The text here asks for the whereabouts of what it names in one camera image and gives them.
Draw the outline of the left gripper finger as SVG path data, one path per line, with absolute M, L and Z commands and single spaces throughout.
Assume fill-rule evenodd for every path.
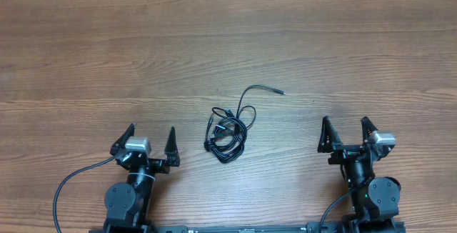
M 179 151 L 176 143 L 176 130 L 174 127 L 171 127 L 167 143 L 164 149 L 164 153 L 167 157 L 167 162 L 170 167 L 179 167 L 181 159 L 179 156 Z
M 117 155 L 121 149 L 125 149 L 126 143 L 134 135 L 135 124 L 130 124 L 127 130 L 111 145 L 110 155 Z

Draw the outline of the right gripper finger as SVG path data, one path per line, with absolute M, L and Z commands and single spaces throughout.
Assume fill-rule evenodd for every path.
M 331 124 L 328 116 L 322 119 L 321 136 L 319 139 L 317 151 L 319 153 L 331 153 L 340 149 L 342 141 L 336 130 Z
M 378 130 L 367 116 L 361 119 L 361 127 L 364 142 L 368 142 L 370 135 Z

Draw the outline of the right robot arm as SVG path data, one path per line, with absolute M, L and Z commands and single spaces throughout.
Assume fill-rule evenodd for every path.
M 319 153 L 329 153 L 330 165 L 338 165 L 348 192 L 331 203 L 317 226 L 318 232 L 405 232 L 399 214 L 401 184 L 393 177 L 377 177 L 373 164 L 388 156 L 396 145 L 391 132 L 381 131 L 365 116 L 361 119 L 362 143 L 344 144 L 328 116 L 322 119 Z M 329 212 L 345 198 L 353 214 L 340 222 L 325 223 Z

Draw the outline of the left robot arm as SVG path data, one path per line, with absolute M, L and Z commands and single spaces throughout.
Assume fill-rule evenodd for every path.
M 180 166 L 176 130 L 173 127 L 164 148 L 165 159 L 150 157 L 149 139 L 136 137 L 135 128 L 131 124 L 110 149 L 110 155 L 128 175 L 125 182 L 111 185 L 105 193 L 106 219 L 99 230 L 101 233 L 154 232 L 147 215 L 156 175 L 168 174 L 170 168 Z

